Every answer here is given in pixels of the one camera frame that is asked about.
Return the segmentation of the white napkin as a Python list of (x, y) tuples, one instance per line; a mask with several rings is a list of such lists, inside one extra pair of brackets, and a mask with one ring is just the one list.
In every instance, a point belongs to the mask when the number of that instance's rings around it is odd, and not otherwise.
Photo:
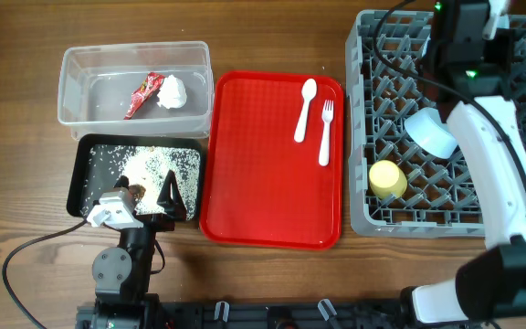
[(157, 104), (165, 109), (179, 109), (187, 102), (184, 83), (174, 75), (170, 75), (164, 79), (157, 97)]

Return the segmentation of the red ketchup packet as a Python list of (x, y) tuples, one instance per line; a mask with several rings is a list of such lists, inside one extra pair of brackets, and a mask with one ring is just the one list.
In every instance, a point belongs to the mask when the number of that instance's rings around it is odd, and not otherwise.
[(164, 80), (164, 75), (150, 72), (142, 85), (131, 95), (130, 107), (124, 116), (124, 120), (130, 120), (143, 104), (162, 87)]

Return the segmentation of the white plastic spoon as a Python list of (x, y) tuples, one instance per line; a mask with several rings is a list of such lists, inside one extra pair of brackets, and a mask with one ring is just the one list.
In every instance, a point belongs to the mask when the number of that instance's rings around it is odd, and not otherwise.
[(302, 143), (305, 138), (307, 121), (310, 109), (310, 103), (317, 94), (317, 82), (315, 79), (307, 79), (302, 86), (301, 96), (303, 99), (302, 108), (300, 111), (300, 117), (297, 122), (296, 130), (294, 133), (294, 141), (296, 143)]

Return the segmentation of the small light blue bowl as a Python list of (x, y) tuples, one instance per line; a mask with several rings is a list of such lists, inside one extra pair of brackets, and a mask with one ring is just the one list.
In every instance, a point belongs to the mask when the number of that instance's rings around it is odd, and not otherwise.
[(435, 108), (423, 108), (405, 120), (405, 131), (423, 150), (441, 159), (448, 159), (458, 147), (456, 138), (442, 123)]

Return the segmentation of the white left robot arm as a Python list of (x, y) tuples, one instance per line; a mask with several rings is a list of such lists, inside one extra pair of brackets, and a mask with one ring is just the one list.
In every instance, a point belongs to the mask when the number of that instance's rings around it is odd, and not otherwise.
[(163, 181), (157, 205), (162, 213), (136, 214), (129, 179), (122, 176), (112, 190), (101, 195), (87, 216), (93, 227), (105, 225), (120, 233), (116, 247), (103, 250), (93, 261), (95, 304), (81, 328), (171, 328), (159, 297), (148, 292), (158, 232), (174, 229), (186, 218), (175, 173)]

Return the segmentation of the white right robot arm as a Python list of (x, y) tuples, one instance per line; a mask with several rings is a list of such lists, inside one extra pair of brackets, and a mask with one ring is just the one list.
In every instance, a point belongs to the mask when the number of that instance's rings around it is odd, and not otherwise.
[(456, 142), (478, 197), (486, 250), (456, 276), (401, 292), (394, 324), (435, 328), (526, 316), (526, 151), (510, 89), (514, 33), (506, 1), (439, 1), (420, 24), (422, 72), (437, 90), (405, 131), (425, 151)]

